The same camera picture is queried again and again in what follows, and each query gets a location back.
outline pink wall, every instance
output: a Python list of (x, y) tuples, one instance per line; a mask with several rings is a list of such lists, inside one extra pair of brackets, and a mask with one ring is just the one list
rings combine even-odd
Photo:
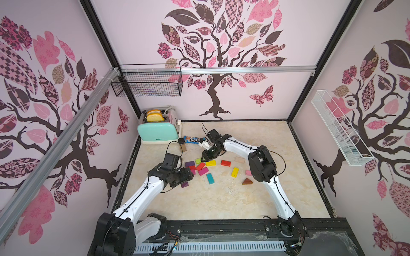
[[(175, 61), (187, 63), (187, 67), (223, 67), (223, 60), (228, 60), (227, 66), (236, 67), (255, 66), (272, 58), (276, 59), (271, 64), (278, 66), (316, 65), (348, 2), (165, 0), (118, 4), (103, 0), (93, 4), (121, 64)], [(221, 27), (219, 24), (228, 24), (226, 31), (216, 30), (214, 36), (203, 32)], [(227, 35), (238, 40), (231, 42)], [(243, 51), (239, 57), (235, 49)], [(208, 75), (186, 76), (181, 97), (137, 97), (137, 103), (141, 109), (173, 105), (182, 119), (191, 120), (287, 118), (309, 75), (269, 73), (250, 81), (233, 74), (227, 77), (232, 87), (222, 87), (219, 74), (213, 75), (209, 85)], [(190, 79), (196, 88), (189, 87)], [(263, 97), (272, 85), (273, 97)], [(251, 95), (261, 95), (258, 99), (263, 98), (264, 104), (257, 104)]]
[[(364, 2), (293, 125), (337, 215), (347, 218), (365, 254), (408, 255), (410, 3), (379, 2)], [(376, 160), (346, 163), (310, 103), (321, 89), (339, 99)]]
[[(111, 67), (78, 2), (5, 2), (0, 17), (2, 209)], [(115, 200), (136, 124), (110, 88), (0, 254), (86, 254)]]

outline pink block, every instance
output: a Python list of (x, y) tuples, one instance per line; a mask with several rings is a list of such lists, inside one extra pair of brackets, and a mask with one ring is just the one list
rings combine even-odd
[(199, 174), (199, 176), (202, 176), (202, 175), (204, 175), (205, 173), (207, 173), (208, 172), (208, 168), (203, 168), (202, 170), (200, 170), (200, 171), (198, 171), (198, 174)]

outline triangular brown block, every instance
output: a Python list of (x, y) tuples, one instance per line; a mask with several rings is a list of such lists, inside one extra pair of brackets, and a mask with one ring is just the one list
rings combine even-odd
[(243, 182), (242, 185), (251, 185), (253, 184), (253, 181), (251, 181), (250, 179), (246, 178)]

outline black wire basket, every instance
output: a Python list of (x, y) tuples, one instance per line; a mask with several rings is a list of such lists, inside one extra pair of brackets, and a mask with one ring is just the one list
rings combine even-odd
[(179, 64), (133, 64), (132, 67), (131, 72), (123, 69), (123, 78), (116, 77), (111, 82), (116, 96), (127, 96), (124, 91), (127, 84), (133, 96), (181, 96), (182, 75)]

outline red block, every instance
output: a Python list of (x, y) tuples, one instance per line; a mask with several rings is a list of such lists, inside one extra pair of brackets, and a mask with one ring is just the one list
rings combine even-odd
[(230, 161), (222, 160), (221, 165), (230, 167)]
[(202, 170), (202, 168), (204, 168), (205, 165), (206, 165), (205, 163), (200, 163), (200, 164), (196, 167), (196, 170), (197, 170), (197, 171)]

